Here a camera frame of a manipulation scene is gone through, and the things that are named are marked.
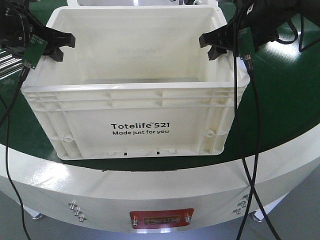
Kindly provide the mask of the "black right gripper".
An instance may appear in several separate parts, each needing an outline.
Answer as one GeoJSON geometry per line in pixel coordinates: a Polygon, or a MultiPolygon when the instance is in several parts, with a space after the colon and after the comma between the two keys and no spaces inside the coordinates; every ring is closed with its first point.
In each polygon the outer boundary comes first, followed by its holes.
{"type": "Polygon", "coordinates": [[[250,28],[253,46],[259,47],[276,41],[283,45],[294,43],[298,39],[298,30],[292,23],[292,17],[299,14],[301,28],[304,19],[314,25],[320,25],[320,2],[318,0],[235,0],[236,12],[233,24],[228,23],[199,37],[201,48],[212,46],[208,51],[208,59],[214,61],[226,54],[226,49],[238,52],[238,32],[250,28]],[[287,23],[293,33],[293,40],[282,40],[278,28],[287,23]]]}

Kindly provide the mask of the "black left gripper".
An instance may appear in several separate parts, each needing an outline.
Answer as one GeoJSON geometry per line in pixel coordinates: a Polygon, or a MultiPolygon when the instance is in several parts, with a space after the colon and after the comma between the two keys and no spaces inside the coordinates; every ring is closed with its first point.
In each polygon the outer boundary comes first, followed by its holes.
{"type": "Polygon", "coordinates": [[[74,48],[76,38],[72,33],[61,32],[44,26],[30,11],[30,0],[2,0],[0,2],[0,48],[12,54],[23,54],[32,35],[47,42],[42,55],[62,62],[63,46],[74,48]]]}

